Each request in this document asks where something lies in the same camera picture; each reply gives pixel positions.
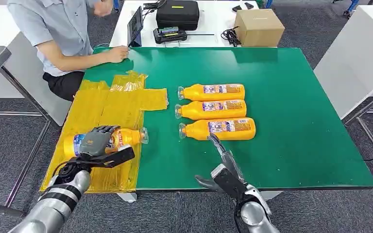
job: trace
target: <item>plastic bottle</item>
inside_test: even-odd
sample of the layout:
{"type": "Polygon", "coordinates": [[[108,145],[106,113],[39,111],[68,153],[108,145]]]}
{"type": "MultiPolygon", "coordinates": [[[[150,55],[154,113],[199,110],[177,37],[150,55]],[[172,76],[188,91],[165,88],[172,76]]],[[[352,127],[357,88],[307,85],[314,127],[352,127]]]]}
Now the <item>plastic bottle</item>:
{"type": "MultiPolygon", "coordinates": [[[[74,136],[68,136],[64,140],[64,152],[69,156],[79,155],[79,146],[85,137],[84,134],[77,134],[74,136]]],[[[147,144],[149,141],[148,130],[142,128],[140,130],[129,130],[129,129],[116,129],[109,140],[108,145],[105,148],[106,153],[117,151],[119,147],[124,145],[134,146],[139,143],[147,144]]]]}
{"type": "Polygon", "coordinates": [[[211,100],[243,100],[245,89],[242,84],[218,84],[201,85],[194,84],[190,87],[178,87],[179,100],[189,99],[192,101],[211,100]]]}
{"type": "Polygon", "coordinates": [[[198,120],[192,124],[179,124],[179,137],[192,137],[207,140],[209,133],[214,133],[220,140],[249,140],[255,136],[255,122],[249,117],[198,120]]]}
{"type": "Polygon", "coordinates": [[[187,105],[175,105],[175,118],[192,120],[245,117],[247,105],[243,100],[194,101],[187,105]]]}

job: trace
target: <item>white desk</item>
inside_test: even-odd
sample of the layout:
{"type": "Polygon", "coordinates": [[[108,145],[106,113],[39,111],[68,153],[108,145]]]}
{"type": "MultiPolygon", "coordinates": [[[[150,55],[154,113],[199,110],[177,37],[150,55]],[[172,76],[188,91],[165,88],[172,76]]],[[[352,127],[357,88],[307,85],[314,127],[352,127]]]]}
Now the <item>white desk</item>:
{"type": "MultiPolygon", "coordinates": [[[[54,95],[42,79],[43,65],[32,47],[12,19],[6,5],[0,5],[0,46],[5,46],[11,56],[5,63],[17,81],[58,124],[62,125],[70,102],[54,95]]],[[[23,96],[0,74],[0,98],[23,96]]]]}
{"type": "MultiPolygon", "coordinates": [[[[127,24],[139,6],[144,3],[156,2],[154,0],[126,0],[123,3],[122,11],[117,26],[112,36],[110,46],[128,44],[127,24]]],[[[163,44],[156,44],[153,37],[153,30],[157,28],[156,11],[146,16],[144,28],[141,31],[141,43],[143,47],[230,47],[228,41],[221,38],[221,33],[234,26],[236,13],[232,8],[240,5],[247,9],[244,1],[197,1],[200,9],[198,28],[195,31],[187,31],[189,35],[186,41],[174,41],[163,44]],[[193,35],[193,34],[214,34],[214,35],[193,35]]],[[[258,9],[255,1],[249,1],[258,9]]]]}
{"type": "Polygon", "coordinates": [[[314,73],[341,119],[373,96],[373,5],[357,7],[314,73]]]}

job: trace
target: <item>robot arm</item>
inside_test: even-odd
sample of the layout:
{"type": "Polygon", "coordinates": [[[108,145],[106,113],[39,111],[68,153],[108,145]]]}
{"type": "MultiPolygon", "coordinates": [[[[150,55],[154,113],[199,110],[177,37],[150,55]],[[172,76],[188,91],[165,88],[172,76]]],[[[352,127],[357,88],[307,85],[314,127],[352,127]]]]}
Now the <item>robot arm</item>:
{"type": "Polygon", "coordinates": [[[80,155],[62,163],[66,165],[59,170],[58,175],[52,177],[33,209],[9,233],[60,232],[81,196],[88,190],[92,168],[112,168],[135,157],[129,145],[116,152],[105,153],[105,147],[115,128],[117,127],[101,126],[89,132],[80,146],[80,155]]]}
{"type": "Polygon", "coordinates": [[[251,233],[279,233],[271,223],[271,210],[257,188],[245,182],[232,153],[227,151],[220,140],[211,133],[208,140],[212,141],[221,155],[222,163],[212,172],[212,180],[195,176],[203,187],[227,193],[236,203],[234,212],[235,224],[240,232],[237,218],[241,217],[251,233]]]}

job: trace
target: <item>gray shirt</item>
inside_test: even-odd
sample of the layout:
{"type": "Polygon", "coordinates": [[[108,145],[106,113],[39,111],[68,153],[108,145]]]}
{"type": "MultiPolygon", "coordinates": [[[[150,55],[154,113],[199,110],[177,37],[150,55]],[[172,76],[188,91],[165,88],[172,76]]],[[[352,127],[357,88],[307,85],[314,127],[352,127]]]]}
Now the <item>gray shirt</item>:
{"type": "MultiPolygon", "coordinates": [[[[8,0],[8,9],[23,34],[36,46],[54,40],[65,56],[91,55],[86,7],[100,0],[8,0]]],[[[44,72],[61,76],[60,71],[40,51],[44,72]]]]}

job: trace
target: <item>black carrying case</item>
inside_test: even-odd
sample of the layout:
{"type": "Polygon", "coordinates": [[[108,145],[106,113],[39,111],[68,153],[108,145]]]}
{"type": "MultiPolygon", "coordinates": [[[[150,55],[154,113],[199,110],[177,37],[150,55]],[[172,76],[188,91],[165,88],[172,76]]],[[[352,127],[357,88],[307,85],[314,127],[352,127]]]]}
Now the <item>black carrying case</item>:
{"type": "Polygon", "coordinates": [[[196,1],[166,0],[156,11],[158,28],[178,27],[193,31],[198,27],[199,8],[196,1]]]}

